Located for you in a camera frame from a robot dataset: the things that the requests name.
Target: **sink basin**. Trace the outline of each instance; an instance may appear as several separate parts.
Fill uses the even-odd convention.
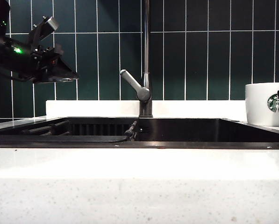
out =
[[[125,131],[136,121],[134,135]],[[5,141],[279,142],[279,131],[228,119],[62,118],[0,129]]]
[[[279,142],[279,132],[228,119],[141,119],[138,141]]]

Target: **faucet base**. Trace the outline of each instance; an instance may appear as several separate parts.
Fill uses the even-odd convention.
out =
[[[153,115],[139,115],[139,118],[153,118]]]

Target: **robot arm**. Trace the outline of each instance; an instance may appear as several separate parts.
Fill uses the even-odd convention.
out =
[[[19,81],[30,80],[33,83],[68,82],[78,79],[74,72],[61,58],[60,45],[46,48],[40,41],[58,28],[53,17],[43,17],[28,36],[27,43],[5,37],[10,7],[5,0],[0,0],[0,67],[18,72]]]

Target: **faucet handle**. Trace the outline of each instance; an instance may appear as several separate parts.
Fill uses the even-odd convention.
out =
[[[139,101],[147,102],[151,98],[150,90],[146,87],[142,87],[127,70],[125,69],[121,70],[120,75],[136,91],[137,98]]]

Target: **green light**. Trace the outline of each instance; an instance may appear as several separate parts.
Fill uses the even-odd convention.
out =
[[[16,48],[16,47],[14,47],[14,52],[18,54],[23,54],[23,51],[20,48]]]

